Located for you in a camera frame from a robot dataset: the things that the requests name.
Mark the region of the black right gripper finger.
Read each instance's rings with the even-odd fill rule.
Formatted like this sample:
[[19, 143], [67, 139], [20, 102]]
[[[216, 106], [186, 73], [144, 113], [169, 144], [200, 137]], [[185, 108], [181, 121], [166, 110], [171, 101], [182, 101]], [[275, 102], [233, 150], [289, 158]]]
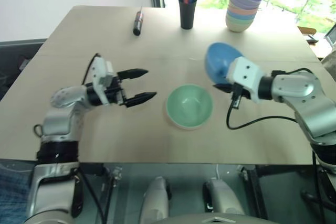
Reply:
[[219, 90], [221, 90], [222, 92], [225, 92], [225, 93], [232, 93], [232, 91], [233, 91], [233, 85], [232, 84], [218, 83], [218, 84], [214, 84], [213, 87], [217, 88], [217, 89], [219, 89]]

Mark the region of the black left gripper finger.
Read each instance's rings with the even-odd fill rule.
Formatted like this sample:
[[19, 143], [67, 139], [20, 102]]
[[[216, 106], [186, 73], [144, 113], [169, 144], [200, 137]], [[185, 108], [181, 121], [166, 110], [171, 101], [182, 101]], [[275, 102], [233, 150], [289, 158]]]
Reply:
[[157, 94], [156, 92], [143, 92], [143, 93], [136, 94], [132, 98], [125, 99], [125, 106], [127, 108], [130, 108], [130, 107], [145, 103], [146, 101], [156, 96], [156, 94]]
[[145, 69], [134, 68], [134, 69], [119, 71], [117, 72], [117, 76], [119, 80], [136, 79], [147, 73], [148, 71]]

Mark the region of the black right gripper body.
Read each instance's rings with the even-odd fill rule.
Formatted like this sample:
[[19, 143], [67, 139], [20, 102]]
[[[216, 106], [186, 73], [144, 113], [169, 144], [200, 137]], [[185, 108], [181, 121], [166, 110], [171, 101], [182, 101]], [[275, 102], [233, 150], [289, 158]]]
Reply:
[[233, 94], [232, 94], [232, 108], [233, 109], [239, 109], [240, 101], [242, 98], [246, 98], [248, 100], [251, 99], [250, 92], [238, 83], [233, 84], [232, 91], [233, 91]]

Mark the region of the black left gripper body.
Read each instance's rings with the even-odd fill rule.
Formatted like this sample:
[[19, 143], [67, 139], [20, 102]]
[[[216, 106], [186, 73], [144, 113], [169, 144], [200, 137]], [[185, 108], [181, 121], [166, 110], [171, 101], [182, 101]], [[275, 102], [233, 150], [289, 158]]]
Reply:
[[108, 102], [110, 104], [117, 104], [117, 105], [127, 105], [127, 98], [124, 93], [124, 89], [121, 86], [121, 82], [124, 79], [128, 78], [127, 71], [120, 71], [117, 73], [116, 76], [112, 77], [111, 84], [107, 87], [106, 91], [104, 92]]

